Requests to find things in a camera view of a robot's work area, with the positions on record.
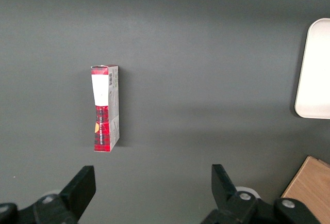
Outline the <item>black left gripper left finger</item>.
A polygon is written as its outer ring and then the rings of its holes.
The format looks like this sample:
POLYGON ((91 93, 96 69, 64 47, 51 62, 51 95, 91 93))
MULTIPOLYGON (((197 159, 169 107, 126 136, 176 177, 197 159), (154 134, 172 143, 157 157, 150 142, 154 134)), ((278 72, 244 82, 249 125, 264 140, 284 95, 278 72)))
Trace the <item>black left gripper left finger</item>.
POLYGON ((96 192, 93 166, 81 170, 58 194, 48 194, 19 210, 15 203, 1 204, 1 223, 78 223, 96 192))

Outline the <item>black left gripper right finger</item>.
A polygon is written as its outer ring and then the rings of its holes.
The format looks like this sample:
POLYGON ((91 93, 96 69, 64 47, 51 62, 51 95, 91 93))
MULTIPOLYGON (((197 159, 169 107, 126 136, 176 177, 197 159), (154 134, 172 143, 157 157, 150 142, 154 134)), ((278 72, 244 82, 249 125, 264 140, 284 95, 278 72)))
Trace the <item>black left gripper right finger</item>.
POLYGON ((278 198, 268 204, 246 190, 236 190, 221 164, 212 165, 211 189, 217 208, 202 223, 319 223, 299 200, 278 198))

